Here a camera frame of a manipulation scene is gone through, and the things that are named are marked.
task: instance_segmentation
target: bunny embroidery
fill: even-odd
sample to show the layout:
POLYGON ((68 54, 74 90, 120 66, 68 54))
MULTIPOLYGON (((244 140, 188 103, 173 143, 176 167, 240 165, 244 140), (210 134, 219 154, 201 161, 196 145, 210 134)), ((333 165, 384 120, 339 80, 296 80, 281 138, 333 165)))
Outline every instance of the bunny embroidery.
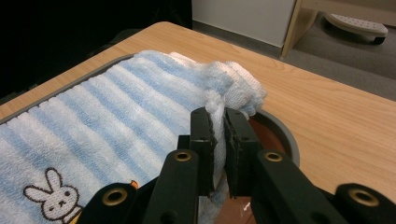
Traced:
POLYGON ((62 176, 55 168, 46 170, 49 190, 34 185, 26 186, 23 195, 35 203, 41 203, 44 218, 64 224, 77 221, 82 207, 78 205, 78 190, 62 183, 62 176))

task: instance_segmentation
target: white wall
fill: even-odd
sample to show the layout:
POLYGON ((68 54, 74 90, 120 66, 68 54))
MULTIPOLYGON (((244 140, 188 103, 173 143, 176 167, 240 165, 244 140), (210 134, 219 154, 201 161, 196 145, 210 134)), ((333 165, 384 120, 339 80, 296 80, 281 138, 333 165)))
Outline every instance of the white wall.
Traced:
POLYGON ((192 0, 192 19, 282 47, 295 0, 192 0))

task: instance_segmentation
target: white towel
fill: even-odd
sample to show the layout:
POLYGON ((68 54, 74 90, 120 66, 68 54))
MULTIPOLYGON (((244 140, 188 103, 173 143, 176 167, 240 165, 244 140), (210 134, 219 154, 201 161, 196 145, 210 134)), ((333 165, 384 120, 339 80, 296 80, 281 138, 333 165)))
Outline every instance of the white towel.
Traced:
MULTIPOLYGON (((145 50, 116 63, 0 125, 0 223, 70 223, 102 187, 145 185, 202 106, 218 141, 214 183, 224 189, 224 107, 252 116, 265 95, 234 62, 145 50)), ((200 198, 199 222, 213 221, 223 191, 200 198)))

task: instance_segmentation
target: floor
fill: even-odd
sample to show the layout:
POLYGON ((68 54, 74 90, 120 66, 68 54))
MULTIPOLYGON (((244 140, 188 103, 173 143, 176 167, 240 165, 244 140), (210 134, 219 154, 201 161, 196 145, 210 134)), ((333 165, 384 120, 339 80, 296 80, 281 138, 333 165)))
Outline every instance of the floor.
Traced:
POLYGON ((280 48, 195 21, 193 30, 211 35, 289 63, 320 76, 396 101, 396 27, 384 43, 373 45, 373 37, 325 28, 319 13, 315 23, 285 58, 280 48))

